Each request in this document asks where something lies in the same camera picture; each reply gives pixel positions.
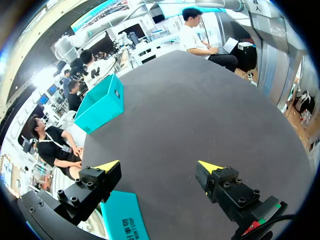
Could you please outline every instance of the laptop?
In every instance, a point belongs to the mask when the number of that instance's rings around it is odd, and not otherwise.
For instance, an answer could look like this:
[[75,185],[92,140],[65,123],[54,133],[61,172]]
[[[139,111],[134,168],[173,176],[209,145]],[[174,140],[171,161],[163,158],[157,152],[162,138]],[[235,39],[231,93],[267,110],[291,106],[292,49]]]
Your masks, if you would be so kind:
[[228,41],[223,45],[223,47],[218,47],[218,55],[228,55],[237,46],[239,41],[232,37],[229,37]]

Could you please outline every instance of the man in white t-shirt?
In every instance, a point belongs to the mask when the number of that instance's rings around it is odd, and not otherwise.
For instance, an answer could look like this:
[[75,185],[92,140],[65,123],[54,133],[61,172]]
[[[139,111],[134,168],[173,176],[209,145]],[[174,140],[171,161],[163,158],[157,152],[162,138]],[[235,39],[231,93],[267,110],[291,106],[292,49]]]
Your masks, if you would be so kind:
[[99,79],[105,78],[107,74],[112,73],[108,60],[101,59],[95,61],[95,57],[89,49],[81,52],[80,59],[87,66],[86,73],[84,74],[84,82],[89,91],[95,86]]
[[188,7],[182,11],[184,25],[180,29],[180,48],[188,53],[201,56],[211,62],[234,72],[238,65],[238,60],[233,55],[217,55],[218,48],[210,46],[209,43],[201,41],[192,28],[198,26],[201,20],[202,11]]

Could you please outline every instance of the dark gray tabletop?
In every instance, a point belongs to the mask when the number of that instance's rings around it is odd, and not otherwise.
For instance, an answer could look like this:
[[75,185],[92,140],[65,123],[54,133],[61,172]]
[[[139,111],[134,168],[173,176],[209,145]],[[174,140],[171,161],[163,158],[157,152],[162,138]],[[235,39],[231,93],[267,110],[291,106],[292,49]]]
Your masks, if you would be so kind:
[[[296,212],[312,172],[283,114],[227,69],[174,51],[120,77],[122,115],[87,135],[83,166],[120,160],[116,190],[136,193],[152,240],[230,239],[230,222],[195,179],[196,162],[232,166],[264,201]],[[277,223],[273,233],[286,223]]]

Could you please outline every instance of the teal box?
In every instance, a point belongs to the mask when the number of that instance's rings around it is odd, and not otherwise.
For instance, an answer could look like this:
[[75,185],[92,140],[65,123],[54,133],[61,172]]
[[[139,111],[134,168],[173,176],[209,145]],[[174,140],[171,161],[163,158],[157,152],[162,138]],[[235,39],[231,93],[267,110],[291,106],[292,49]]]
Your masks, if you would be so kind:
[[74,122],[87,134],[91,134],[124,111],[124,86],[112,74],[86,94]]

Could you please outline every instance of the lanyard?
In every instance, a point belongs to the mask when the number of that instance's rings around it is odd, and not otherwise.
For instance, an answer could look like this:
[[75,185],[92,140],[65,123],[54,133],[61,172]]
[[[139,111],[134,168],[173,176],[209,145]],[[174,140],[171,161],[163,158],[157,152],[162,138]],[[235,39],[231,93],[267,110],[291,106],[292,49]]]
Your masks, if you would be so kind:
[[50,139],[50,140],[40,140],[39,139],[39,143],[50,143],[50,142],[53,142],[55,145],[57,145],[59,148],[61,148],[61,149],[63,149],[64,148],[64,146],[62,146],[62,145],[60,145],[59,143],[57,143],[56,141],[54,141],[53,139],[52,139],[52,137],[46,132],[45,133],[47,136],[48,136],[48,138]]

